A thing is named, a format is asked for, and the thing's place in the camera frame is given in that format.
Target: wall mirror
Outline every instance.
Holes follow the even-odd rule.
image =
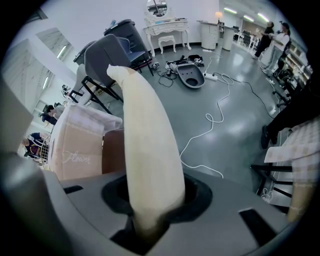
[[[147,0],[146,8],[151,15],[163,17],[167,13],[167,0]]]

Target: power strip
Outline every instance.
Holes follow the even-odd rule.
[[[203,77],[207,78],[207,79],[211,79],[213,81],[217,81],[218,80],[218,77],[216,75],[212,75],[212,74],[209,74],[209,73],[203,73]]]

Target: white dressing table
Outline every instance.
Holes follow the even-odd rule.
[[[185,32],[186,47],[191,50],[188,38],[188,21],[186,19],[179,20],[174,18],[171,8],[166,9],[163,16],[156,16],[155,14],[152,14],[151,10],[148,8],[149,6],[146,7],[146,11],[144,12],[144,21],[147,27],[145,27],[143,30],[151,48],[152,57],[155,57],[155,49],[151,42],[151,37],[157,36],[160,33],[170,33],[172,31],[181,32],[182,46],[185,47],[183,40],[183,33]]]

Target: checkered tablecloth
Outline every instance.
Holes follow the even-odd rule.
[[[48,164],[59,180],[102,173],[103,136],[119,129],[122,119],[71,103],[56,122],[50,138]]]
[[[302,215],[319,179],[320,116],[292,128],[282,146],[270,147],[265,163],[291,161],[293,193],[288,218]]]

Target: ceiling light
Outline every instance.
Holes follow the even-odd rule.
[[[67,46],[65,45],[62,50],[59,52],[57,58],[59,59],[59,57],[61,56],[61,54],[64,52],[64,50],[67,48]]]
[[[236,14],[237,12],[235,10],[231,10],[229,8],[224,8],[226,11],[230,12],[230,13],[233,13],[233,14]]]
[[[42,90],[44,90],[46,88],[48,79],[49,79],[49,76],[47,76],[46,79],[44,80],[44,84],[42,86]]]
[[[258,16],[260,16],[262,19],[264,19],[266,22],[269,22],[269,20],[261,13],[258,13]]]
[[[255,20],[253,18],[250,18],[249,16],[247,15],[243,15],[244,18],[246,18],[247,20],[251,21],[251,22],[254,22]]]

